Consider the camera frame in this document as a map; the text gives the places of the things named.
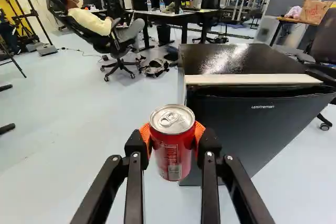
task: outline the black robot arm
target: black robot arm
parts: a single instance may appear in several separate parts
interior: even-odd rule
[[[217,178],[227,186],[242,224],[274,224],[258,191],[241,162],[231,155],[219,156],[219,142],[211,129],[195,139],[197,164],[202,170],[201,224],[219,224]],[[124,224],[145,223],[143,214],[143,171],[151,154],[149,133],[133,131],[125,145],[126,157],[110,156],[93,181],[71,224],[105,223],[118,188],[127,177]]]

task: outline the can lid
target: can lid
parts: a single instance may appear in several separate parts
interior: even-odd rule
[[[183,133],[189,130],[194,122],[194,112],[179,104],[168,104],[157,108],[150,116],[150,125],[157,131],[168,135]]]

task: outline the black mini fridge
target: black mini fridge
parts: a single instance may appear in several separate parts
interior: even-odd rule
[[[265,44],[180,45],[178,65],[179,102],[215,131],[222,155],[238,156],[250,177],[335,97],[334,87]],[[201,182],[193,159],[180,185]]]

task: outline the red soda can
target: red soda can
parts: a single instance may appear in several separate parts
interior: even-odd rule
[[[168,104],[152,112],[149,125],[161,177],[169,181],[185,178],[191,168],[194,112],[183,105]]]

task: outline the face mask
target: face mask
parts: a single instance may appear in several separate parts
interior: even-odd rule
[[[76,3],[75,1],[73,2],[77,5],[78,8],[82,8],[84,0],[78,0],[78,3]]]

